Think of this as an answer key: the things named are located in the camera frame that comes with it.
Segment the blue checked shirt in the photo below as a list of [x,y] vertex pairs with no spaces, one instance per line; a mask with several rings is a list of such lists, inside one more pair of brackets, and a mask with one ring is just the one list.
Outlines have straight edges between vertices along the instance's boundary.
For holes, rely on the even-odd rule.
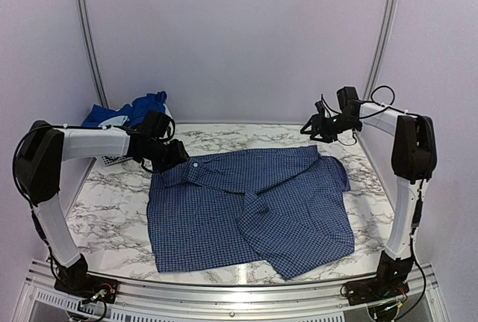
[[343,164],[316,146],[192,157],[151,180],[147,222],[161,273],[266,261],[292,279],[352,254]]

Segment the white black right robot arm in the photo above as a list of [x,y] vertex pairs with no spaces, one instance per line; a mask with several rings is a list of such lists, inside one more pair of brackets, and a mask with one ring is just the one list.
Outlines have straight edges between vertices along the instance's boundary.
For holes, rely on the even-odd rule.
[[397,198],[391,235],[382,251],[376,275],[344,284],[350,305],[371,303],[409,292],[407,279],[418,265],[415,233],[422,217],[423,201],[438,157],[430,117],[395,108],[391,103],[362,100],[354,87],[337,92],[339,109],[324,99],[316,102],[316,114],[300,129],[310,140],[332,143],[345,131],[360,132],[370,126],[394,139],[391,167],[397,178]]

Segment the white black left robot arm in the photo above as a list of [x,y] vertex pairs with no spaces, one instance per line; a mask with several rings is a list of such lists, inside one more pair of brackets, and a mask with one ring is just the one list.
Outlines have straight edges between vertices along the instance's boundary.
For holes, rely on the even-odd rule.
[[170,111],[150,110],[135,127],[82,127],[37,120],[20,139],[12,157],[13,181],[48,249],[55,289],[86,297],[106,288],[112,296],[118,286],[114,279],[90,273],[68,227],[66,215],[78,193],[62,191],[64,164],[102,156],[130,158],[140,165],[150,162],[150,173],[162,173],[188,160],[175,132]]

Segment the white plastic laundry basket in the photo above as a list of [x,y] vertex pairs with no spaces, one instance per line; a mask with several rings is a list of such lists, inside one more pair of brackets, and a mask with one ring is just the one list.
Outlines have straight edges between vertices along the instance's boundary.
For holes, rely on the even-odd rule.
[[[164,133],[163,137],[173,137],[173,125],[169,124],[166,132]],[[131,160],[131,157],[126,156],[112,156],[112,155],[103,155],[97,156],[96,160],[102,167],[109,167],[115,164],[119,164],[125,161]]]

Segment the royal blue garment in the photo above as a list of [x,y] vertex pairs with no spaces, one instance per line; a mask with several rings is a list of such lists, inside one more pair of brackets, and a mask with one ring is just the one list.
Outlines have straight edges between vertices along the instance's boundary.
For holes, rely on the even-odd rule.
[[129,121],[124,126],[133,128],[143,122],[143,119],[149,110],[160,111],[164,114],[166,112],[166,100],[166,92],[160,91],[158,93],[147,93],[145,96],[138,97],[132,103],[123,105],[119,110],[94,105],[81,126],[96,128],[100,122],[109,117],[127,115]]

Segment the light blue garment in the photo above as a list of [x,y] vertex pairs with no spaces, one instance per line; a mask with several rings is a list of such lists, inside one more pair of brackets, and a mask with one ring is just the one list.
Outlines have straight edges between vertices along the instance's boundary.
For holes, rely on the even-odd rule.
[[127,115],[118,115],[115,117],[109,117],[108,119],[100,122],[98,127],[105,127],[105,126],[124,126],[129,121]]

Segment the right aluminium corner post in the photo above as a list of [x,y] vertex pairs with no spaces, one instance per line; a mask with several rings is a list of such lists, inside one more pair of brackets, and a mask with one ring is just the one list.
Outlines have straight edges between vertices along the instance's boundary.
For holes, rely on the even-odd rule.
[[372,91],[377,87],[377,82],[379,80],[379,74],[385,56],[385,51],[387,49],[387,45],[390,40],[391,32],[393,29],[394,18],[397,11],[397,3],[398,0],[385,0],[385,6],[382,14],[381,24],[379,26],[376,47],[373,53],[373,59],[365,84],[365,98],[370,98]]

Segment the aluminium corner post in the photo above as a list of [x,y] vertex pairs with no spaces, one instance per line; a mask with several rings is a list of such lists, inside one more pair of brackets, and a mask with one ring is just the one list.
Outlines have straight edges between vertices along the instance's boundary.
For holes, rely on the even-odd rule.
[[379,74],[385,56],[385,51],[387,49],[387,45],[390,40],[391,32],[393,29],[394,18],[397,11],[397,3],[398,0],[385,0],[385,6],[382,14],[381,24],[379,26],[376,47],[373,53],[373,59],[365,84],[365,98],[370,98],[372,91],[377,87],[377,82],[379,80]]
[[93,79],[94,90],[96,92],[99,104],[104,108],[108,108],[108,98],[105,86],[103,84],[102,74],[94,45],[93,34],[91,31],[87,0],[76,0],[76,4],[78,8],[81,34],[87,55],[87,62],[89,64]]

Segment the aluminium front frame rail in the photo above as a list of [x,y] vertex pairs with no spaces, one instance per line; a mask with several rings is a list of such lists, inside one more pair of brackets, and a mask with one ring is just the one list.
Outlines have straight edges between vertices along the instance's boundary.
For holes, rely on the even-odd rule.
[[115,301],[86,303],[55,290],[46,261],[31,263],[14,321],[448,321],[430,265],[413,269],[409,291],[351,305],[346,279],[280,285],[188,285],[115,277]]

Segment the left aluminium corner post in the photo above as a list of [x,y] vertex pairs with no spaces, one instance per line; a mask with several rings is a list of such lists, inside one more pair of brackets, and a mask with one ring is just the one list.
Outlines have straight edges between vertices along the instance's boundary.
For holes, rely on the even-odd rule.
[[78,8],[81,34],[87,55],[87,62],[89,64],[93,79],[94,90],[96,92],[99,104],[104,108],[108,108],[108,98],[105,86],[103,84],[102,74],[94,45],[93,34],[91,31],[87,0],[76,0],[76,4]]

